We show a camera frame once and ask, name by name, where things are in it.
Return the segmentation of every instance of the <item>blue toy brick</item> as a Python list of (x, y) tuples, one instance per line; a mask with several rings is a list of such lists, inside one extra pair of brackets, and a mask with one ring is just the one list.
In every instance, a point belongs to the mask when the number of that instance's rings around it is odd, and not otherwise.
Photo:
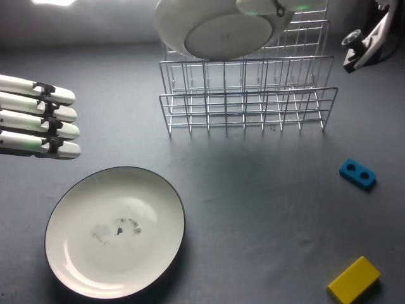
[(346, 160), (341, 166), (339, 174), (366, 191), (369, 191), (375, 184), (375, 173), (351, 159)]

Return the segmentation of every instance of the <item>metal wire rack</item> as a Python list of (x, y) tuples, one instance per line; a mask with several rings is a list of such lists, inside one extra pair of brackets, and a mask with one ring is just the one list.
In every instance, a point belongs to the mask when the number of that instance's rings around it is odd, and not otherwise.
[(327, 87), (333, 57), (323, 56), (327, 6), (297, 12), (277, 41), (236, 60), (186, 58), (163, 45), (159, 101), (169, 135), (174, 127), (301, 130), (307, 122), (325, 130), (337, 95)]

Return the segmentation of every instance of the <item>plate rim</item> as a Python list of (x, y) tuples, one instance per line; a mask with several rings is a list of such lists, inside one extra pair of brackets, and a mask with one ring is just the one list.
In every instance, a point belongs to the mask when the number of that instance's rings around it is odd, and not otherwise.
[[(67, 286), (67, 285), (55, 274), (55, 272), (53, 271), (53, 269), (52, 269), (52, 267), (51, 267), (51, 264), (49, 263), (48, 254), (47, 254), (47, 252), (46, 252), (46, 235), (47, 235), (47, 232), (48, 232), (48, 226), (49, 226), (49, 222), (51, 221), (51, 217), (52, 217), (52, 215), (53, 215), (53, 213), (54, 213), (56, 207), (59, 205), (59, 203), (63, 200), (63, 198), (64, 198), (76, 185), (78, 185), (79, 183), (81, 183), (81, 182), (84, 181), (85, 179), (87, 179), (87, 178), (89, 178), (89, 177), (92, 177), (93, 175), (96, 175), (96, 174), (101, 173), (101, 172), (103, 172), (103, 171), (113, 170), (113, 169), (119, 169), (119, 168), (131, 168), (131, 169), (137, 169), (137, 170), (147, 171), (147, 172), (149, 172), (149, 173), (152, 173), (152, 174), (154, 174), (154, 175), (157, 175), (158, 177), (160, 177), (161, 179), (163, 179), (165, 182), (168, 183), (168, 185), (169, 185), (169, 186), (174, 190), (174, 192), (176, 193), (177, 198), (178, 198), (178, 200), (180, 201), (180, 205), (182, 206), (183, 221), (184, 221), (182, 239), (181, 239), (181, 241), (180, 241), (180, 244), (178, 245), (177, 251), (176, 251), (176, 253), (175, 253), (173, 259), (171, 260), (171, 262), (169, 263), (169, 265), (166, 267), (166, 269), (163, 270), (162, 273), (161, 273), (157, 278), (155, 278), (155, 280), (153, 280), (152, 282), (150, 282), (150, 283), (149, 283), (147, 286), (145, 286), (144, 288), (142, 288), (142, 289), (140, 289), (140, 290), (138, 290), (138, 291), (135, 291), (135, 292), (133, 292), (133, 293), (130, 293), (130, 294), (125, 294), (125, 295), (123, 295), (123, 296), (115, 296), (115, 297), (111, 297), (111, 298), (110, 298), (110, 297), (109, 297), (109, 298), (100, 298), (100, 297), (95, 297), (95, 296), (89, 296), (89, 295), (80, 293), (80, 292), (78, 292), (78, 291), (76, 291), (76, 290), (73, 290), (72, 288), (70, 288), (69, 286)], [(86, 298), (91, 298), (91, 299), (98, 299), (98, 300), (114, 300), (114, 299), (126, 298), (126, 297), (129, 297), (129, 296), (136, 295), (137, 293), (140, 293), (141, 291), (147, 289), (149, 286), (151, 286), (152, 284), (154, 284), (154, 283), (170, 268), (170, 266), (171, 266), (171, 265), (173, 264), (173, 262), (175, 261), (177, 255), (178, 255), (178, 252), (180, 251), (180, 248), (181, 248), (182, 245), (183, 245), (183, 242), (184, 242), (184, 235), (185, 235), (185, 225), (186, 225), (186, 221), (185, 221), (185, 211), (184, 211), (184, 204), (183, 204), (182, 198), (180, 197), (180, 195), (179, 195), (179, 193), (177, 192), (176, 188), (174, 188), (173, 185), (172, 185), (167, 179), (165, 179), (163, 176), (161, 176), (160, 174), (157, 174), (156, 172), (153, 172), (152, 170), (149, 170), (149, 169), (146, 169), (146, 168), (141, 168), (141, 167), (134, 167), (134, 166), (117, 166), (117, 167), (105, 168), (105, 169), (102, 169), (102, 170), (100, 170), (100, 171), (94, 172), (93, 174), (90, 174), (90, 175), (84, 177), (83, 179), (80, 179), (80, 180), (79, 180), (78, 182), (76, 182), (72, 187), (70, 187), (69, 190), (67, 190), (64, 195), (62, 195), (62, 197), (59, 199), (59, 201), (57, 202), (57, 204), (54, 206), (54, 208), (53, 208), (53, 210), (52, 210), (52, 212), (51, 212), (51, 214), (50, 214), (50, 216), (49, 216), (49, 218), (48, 218), (48, 221), (47, 221), (47, 224), (46, 224), (46, 228), (45, 228), (45, 234), (44, 234), (44, 251), (45, 251), (46, 262), (47, 262), (48, 267), (51, 269), (51, 272), (53, 273), (53, 276), (54, 276), (60, 283), (62, 283), (62, 285), (64, 285), (64, 287), (68, 288), (70, 291), (73, 291), (73, 292), (76, 293), (77, 295), (80, 295), (80, 296), (83, 296), (83, 297), (86, 297)]]

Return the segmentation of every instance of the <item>yellow rectangular block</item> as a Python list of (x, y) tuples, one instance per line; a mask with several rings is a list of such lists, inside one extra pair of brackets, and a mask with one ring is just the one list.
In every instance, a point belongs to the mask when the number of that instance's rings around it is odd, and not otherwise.
[(378, 280), (380, 275), (381, 273), (362, 256), (330, 283), (327, 289), (338, 303), (350, 304)]

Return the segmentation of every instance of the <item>black cable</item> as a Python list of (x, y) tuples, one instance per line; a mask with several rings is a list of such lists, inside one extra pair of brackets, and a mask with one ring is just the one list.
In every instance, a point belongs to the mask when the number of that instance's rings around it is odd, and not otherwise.
[(404, 33), (405, 32), (405, 0), (402, 1), (401, 19), (399, 21), (400, 21), (400, 29), (399, 29), (399, 37), (398, 37), (397, 43), (394, 46), (394, 48), (388, 54), (386, 54), (384, 57), (380, 58), (380, 60), (378, 61), (379, 63), (391, 58), (398, 51), (398, 49), (402, 46), (402, 44), (404, 42), (404, 34), (405, 34)]

